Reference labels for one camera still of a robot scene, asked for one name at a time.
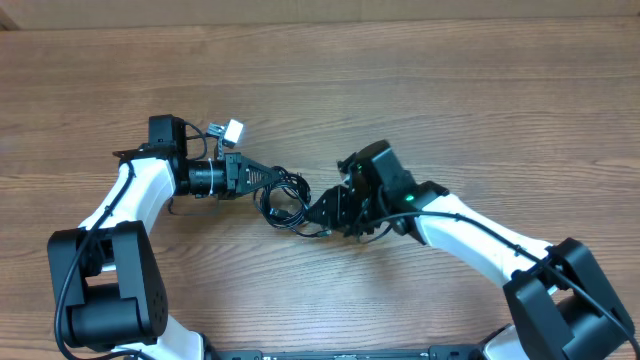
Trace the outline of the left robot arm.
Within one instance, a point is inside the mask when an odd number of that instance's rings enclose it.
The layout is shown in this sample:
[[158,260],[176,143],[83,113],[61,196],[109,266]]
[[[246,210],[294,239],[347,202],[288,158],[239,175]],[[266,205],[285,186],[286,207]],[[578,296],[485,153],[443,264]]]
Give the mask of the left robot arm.
[[147,142],[118,151],[118,179],[99,208],[78,227],[54,232],[47,253],[55,296],[54,336],[67,359],[88,348],[100,359],[214,359],[206,336],[169,313],[168,297],[149,240],[175,196],[235,199],[281,179],[277,170],[233,147],[241,123],[199,132],[217,139],[213,158],[190,158],[189,122],[174,115],[149,119]]

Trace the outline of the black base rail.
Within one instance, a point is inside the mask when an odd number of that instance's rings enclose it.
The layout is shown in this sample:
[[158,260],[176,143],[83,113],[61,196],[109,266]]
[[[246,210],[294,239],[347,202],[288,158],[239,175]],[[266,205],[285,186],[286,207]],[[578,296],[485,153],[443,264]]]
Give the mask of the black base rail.
[[427,349],[261,352],[215,351],[215,360],[485,360],[479,345],[433,345]]

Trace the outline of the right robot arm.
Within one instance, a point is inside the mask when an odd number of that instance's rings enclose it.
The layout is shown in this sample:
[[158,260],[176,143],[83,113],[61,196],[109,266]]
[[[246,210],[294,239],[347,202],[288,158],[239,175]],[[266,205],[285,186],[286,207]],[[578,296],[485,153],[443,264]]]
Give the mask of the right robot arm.
[[484,359],[604,359],[639,347],[633,320],[591,251],[521,235],[467,206],[447,188],[417,183],[381,140],[338,162],[341,184],[308,210],[308,221],[345,236],[382,224],[475,269],[505,296],[510,325],[479,352]]

